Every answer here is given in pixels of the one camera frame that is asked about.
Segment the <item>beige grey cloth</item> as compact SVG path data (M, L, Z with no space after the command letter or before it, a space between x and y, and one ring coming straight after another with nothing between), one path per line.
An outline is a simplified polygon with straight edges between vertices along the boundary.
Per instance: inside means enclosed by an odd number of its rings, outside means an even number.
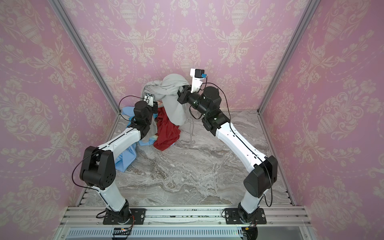
M148 82L142 89L142 96L146 94L154 95L154 101L162 102L166 114L176 126L184 125L188 120L187 107L178 102L178 92L183 90L183 86L188 86L189 82L179 74L169 74L163 80Z

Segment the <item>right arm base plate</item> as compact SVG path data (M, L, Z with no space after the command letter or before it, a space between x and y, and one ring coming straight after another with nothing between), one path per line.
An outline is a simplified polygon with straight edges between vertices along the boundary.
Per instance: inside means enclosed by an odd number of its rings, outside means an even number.
M240 225L240 224L255 224L266 225L266 215L264 209L258 208L251 214L247 213L243 209L238 208L225 208L223 211L223 217L226 220L227 225Z

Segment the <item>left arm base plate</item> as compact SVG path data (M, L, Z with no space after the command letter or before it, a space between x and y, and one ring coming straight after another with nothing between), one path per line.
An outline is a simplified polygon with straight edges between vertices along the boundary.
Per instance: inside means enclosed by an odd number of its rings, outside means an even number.
M130 208L122 212L114 212L106 209L106 215L103 220L104 225L143 225L146 217L146 209Z

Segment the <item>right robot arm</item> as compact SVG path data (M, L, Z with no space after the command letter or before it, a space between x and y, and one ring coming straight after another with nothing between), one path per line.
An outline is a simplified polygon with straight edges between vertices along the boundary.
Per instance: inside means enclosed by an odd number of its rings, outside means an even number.
M267 192L272 191L277 180L278 160L261 153L236 130L230 118L220 109L222 99L219 89L205 87L199 94L186 85L178 91L178 102L189 104L202 114L205 129L226 144L245 166L249 174L243 181L246 193L238 205L237 222L255 223L257 214L261 212L261 201L266 198Z

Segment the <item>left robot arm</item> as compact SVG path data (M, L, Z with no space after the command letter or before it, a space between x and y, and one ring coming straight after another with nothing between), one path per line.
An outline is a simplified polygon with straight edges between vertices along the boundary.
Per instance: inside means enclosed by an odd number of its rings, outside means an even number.
M98 147L90 146L85 150L80 179L89 189L95 190L105 203L104 225L133 225L135 222L128 200L121 195L116 185L115 160L148 134L153 114L157 112L158 103L152 99L137 102L134 118L121 134Z

